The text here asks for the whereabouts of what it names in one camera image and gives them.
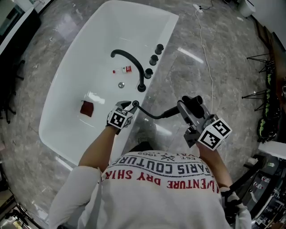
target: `knob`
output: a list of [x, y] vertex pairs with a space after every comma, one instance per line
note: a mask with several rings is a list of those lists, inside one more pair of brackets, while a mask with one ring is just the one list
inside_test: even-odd
[[152, 69], [151, 69], [151, 68], [147, 68], [147, 69], [145, 70], [144, 77], [145, 77], [146, 79], [150, 79], [152, 75], [153, 75]]
[[150, 63], [150, 65], [155, 66], [158, 60], [159, 59], [156, 55], [152, 55], [149, 63]]
[[137, 100], [134, 100], [134, 101], [132, 102], [132, 106], [139, 106], [139, 102], [138, 102]]
[[164, 46], [162, 44], [158, 44], [157, 47], [156, 47], [155, 53], [157, 55], [161, 55], [162, 50], [164, 50]]

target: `sleeve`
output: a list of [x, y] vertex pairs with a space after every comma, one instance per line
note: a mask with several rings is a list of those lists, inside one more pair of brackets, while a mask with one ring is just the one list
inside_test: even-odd
[[[222, 187], [220, 188], [221, 192], [225, 192], [230, 190], [229, 188]], [[233, 192], [227, 199], [227, 202], [231, 202], [232, 200], [239, 200], [239, 197], [236, 195], [235, 192]], [[234, 225], [231, 225], [232, 228], [235, 229], [251, 229], [251, 215], [248, 211], [248, 209], [243, 205], [239, 204], [237, 205], [239, 208], [238, 214], [236, 215], [236, 220]]]
[[50, 229], [57, 229], [59, 225], [67, 222], [78, 207], [90, 201], [100, 177], [100, 170], [92, 167], [78, 166], [73, 169], [50, 207]]

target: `wrist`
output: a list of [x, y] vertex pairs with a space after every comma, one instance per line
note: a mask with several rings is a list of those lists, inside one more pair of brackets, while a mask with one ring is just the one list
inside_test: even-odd
[[110, 131], [114, 132], [114, 133], [116, 133], [116, 132], [119, 130], [118, 128], [116, 128], [116, 127], [114, 127], [114, 126], [112, 126], [112, 125], [106, 126], [105, 128], [106, 128], [107, 130], [110, 130]]

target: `marble floor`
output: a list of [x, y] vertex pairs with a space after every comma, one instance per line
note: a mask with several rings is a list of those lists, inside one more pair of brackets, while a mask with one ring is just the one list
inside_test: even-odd
[[[192, 7], [197, 0], [134, 0], [179, 15], [178, 23], [166, 47], [143, 107], [158, 115], [175, 106], [183, 95], [201, 95], [211, 107], [211, 79], [200, 40], [200, 27]], [[85, 22], [104, 0], [54, 0], [40, 15], [42, 25], [23, 54], [24, 81], [17, 85], [13, 107], [17, 115], [11, 124], [0, 122], [0, 137], [5, 149], [3, 161], [10, 187], [16, 199], [47, 227], [47, 212], [52, 199], [64, 184], [73, 164], [46, 147], [38, 135], [42, 109], [51, 81], [69, 45]], [[208, 6], [209, 0], [200, 0]], [[256, 100], [241, 96], [263, 90], [265, 76], [261, 63], [246, 57], [266, 53], [258, 38], [254, 21], [243, 18], [234, 4], [214, 0], [214, 7], [197, 13], [202, 25], [203, 45], [213, 78], [213, 113], [224, 118], [233, 133], [219, 153], [234, 180], [241, 176], [243, 163], [257, 153], [257, 121], [253, 112]], [[191, 53], [203, 63], [191, 58]], [[146, 136], [154, 149], [189, 152], [183, 138], [187, 126], [177, 115], [150, 120], [140, 114], [125, 151]]]

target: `black faucet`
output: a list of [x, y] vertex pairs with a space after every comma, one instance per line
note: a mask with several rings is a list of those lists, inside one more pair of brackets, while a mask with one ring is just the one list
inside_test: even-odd
[[110, 56], [113, 58], [115, 57], [116, 54], [125, 56], [128, 60], [130, 60], [138, 69], [139, 71], [139, 85], [137, 87], [139, 92], [143, 92], [146, 90], [146, 86], [144, 84], [144, 69], [142, 67], [142, 65], [139, 63], [139, 61], [131, 54], [129, 54], [128, 52], [125, 52], [123, 50], [120, 49], [115, 49], [111, 52]]

